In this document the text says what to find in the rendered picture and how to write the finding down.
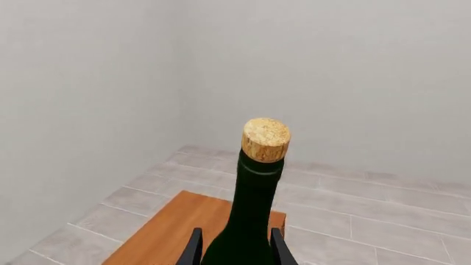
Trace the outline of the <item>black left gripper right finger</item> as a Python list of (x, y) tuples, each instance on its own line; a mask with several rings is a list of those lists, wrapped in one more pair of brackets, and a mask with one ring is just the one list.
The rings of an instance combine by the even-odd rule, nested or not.
[(278, 228), (271, 229), (270, 247), (275, 265), (299, 265), (285, 243), (281, 230)]

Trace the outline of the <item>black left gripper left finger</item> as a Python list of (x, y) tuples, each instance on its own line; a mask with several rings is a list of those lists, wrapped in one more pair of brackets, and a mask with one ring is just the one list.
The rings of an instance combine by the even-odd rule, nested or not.
[(202, 229), (193, 229), (190, 239), (183, 250), (183, 265), (200, 265), (202, 258), (203, 237)]

